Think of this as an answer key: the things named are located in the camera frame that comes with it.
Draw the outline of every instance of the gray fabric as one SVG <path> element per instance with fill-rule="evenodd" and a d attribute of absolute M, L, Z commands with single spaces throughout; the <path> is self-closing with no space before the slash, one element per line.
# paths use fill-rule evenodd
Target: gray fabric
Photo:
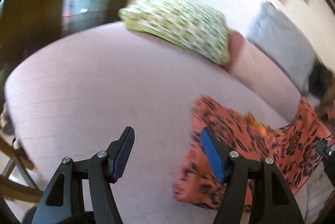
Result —
<path fill-rule="evenodd" d="M 247 38 L 282 68 L 302 94 L 308 93 L 308 76 L 316 55 L 286 15 L 264 3 Z"/>
<path fill-rule="evenodd" d="M 190 143 L 191 106 L 201 94 L 288 124 L 264 100 L 204 57 L 158 37 L 108 24 L 63 38 L 9 76 L 6 102 L 16 134 L 46 179 L 64 156 L 106 149 L 130 125 L 135 144 L 112 185 L 124 223 L 210 224 L 215 211 L 172 198 L 175 171 Z M 84 184 L 86 210 L 91 209 Z"/>

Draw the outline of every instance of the floral print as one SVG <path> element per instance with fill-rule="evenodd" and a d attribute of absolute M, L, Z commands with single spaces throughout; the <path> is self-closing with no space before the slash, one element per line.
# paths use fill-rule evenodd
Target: floral print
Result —
<path fill-rule="evenodd" d="M 232 150 L 251 160 L 271 157 L 283 173 L 293 194 L 308 180 L 321 161 L 316 151 L 320 140 L 334 144 L 333 135 L 319 120 L 302 97 L 291 124 L 268 131 L 262 137 L 238 112 L 222 107 L 209 96 L 201 96 L 192 108 L 192 140 L 175 177 L 173 196 L 177 201 L 199 207 L 218 209 L 225 185 L 214 177 L 201 145 L 200 133 L 210 127 L 215 136 Z M 245 209 L 252 203 L 252 181 L 249 180 Z"/>

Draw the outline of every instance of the gray pillow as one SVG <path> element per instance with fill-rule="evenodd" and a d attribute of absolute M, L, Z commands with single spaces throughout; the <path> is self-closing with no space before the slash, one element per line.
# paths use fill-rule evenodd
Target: gray pillow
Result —
<path fill-rule="evenodd" d="M 286 73 L 301 94 L 308 93 L 308 76 L 316 55 L 309 41 L 286 15 L 271 3 L 264 3 L 247 38 Z"/>

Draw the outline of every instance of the silver screw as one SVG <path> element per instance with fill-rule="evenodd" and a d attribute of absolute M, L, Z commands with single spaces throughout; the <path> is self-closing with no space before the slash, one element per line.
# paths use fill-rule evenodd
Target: silver screw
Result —
<path fill-rule="evenodd" d="M 103 158 L 103 157 L 106 157 L 107 152 L 105 152 L 104 150 L 102 150 L 102 151 L 99 151 L 97 155 L 98 155 L 99 158 Z"/>
<path fill-rule="evenodd" d="M 267 164 L 273 164 L 273 160 L 271 159 L 271 158 L 265 158 L 265 162 L 267 163 Z"/>
<path fill-rule="evenodd" d="M 229 152 L 229 155 L 233 158 L 237 158 L 239 156 L 239 153 L 237 151 L 231 151 Z"/>
<path fill-rule="evenodd" d="M 64 157 L 64 158 L 62 159 L 62 163 L 63 163 L 63 164 L 67 164 L 69 161 L 71 161 L 71 158 L 70 158 L 70 157 Z"/>

